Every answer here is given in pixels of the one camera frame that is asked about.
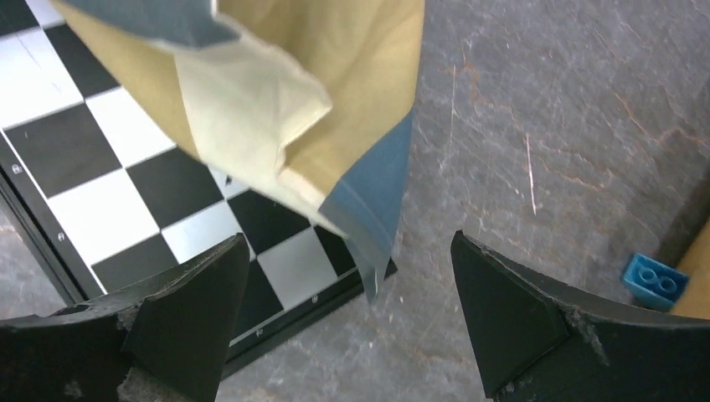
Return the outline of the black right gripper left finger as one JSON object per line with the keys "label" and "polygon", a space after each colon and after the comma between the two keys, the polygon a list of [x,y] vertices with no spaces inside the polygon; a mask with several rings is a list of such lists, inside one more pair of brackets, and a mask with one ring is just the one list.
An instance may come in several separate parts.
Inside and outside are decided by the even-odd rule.
{"label": "black right gripper left finger", "polygon": [[249,267],[237,234],[110,294],[2,321],[2,400],[214,400]]}

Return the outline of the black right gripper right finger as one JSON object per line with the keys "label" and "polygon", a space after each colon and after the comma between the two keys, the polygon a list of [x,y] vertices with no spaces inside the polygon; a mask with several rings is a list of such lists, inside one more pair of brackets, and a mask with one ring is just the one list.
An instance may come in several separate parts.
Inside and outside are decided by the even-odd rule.
{"label": "black right gripper right finger", "polygon": [[457,231],[455,285],[485,396],[706,401],[709,323],[611,301]]}

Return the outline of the blue beige checkered pillowcase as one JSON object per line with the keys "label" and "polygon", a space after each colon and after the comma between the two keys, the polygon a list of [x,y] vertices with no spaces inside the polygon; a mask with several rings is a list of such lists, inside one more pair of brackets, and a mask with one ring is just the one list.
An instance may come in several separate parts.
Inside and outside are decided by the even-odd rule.
{"label": "blue beige checkered pillowcase", "polygon": [[370,302],[409,170],[421,1],[57,1],[188,155],[343,236]]}

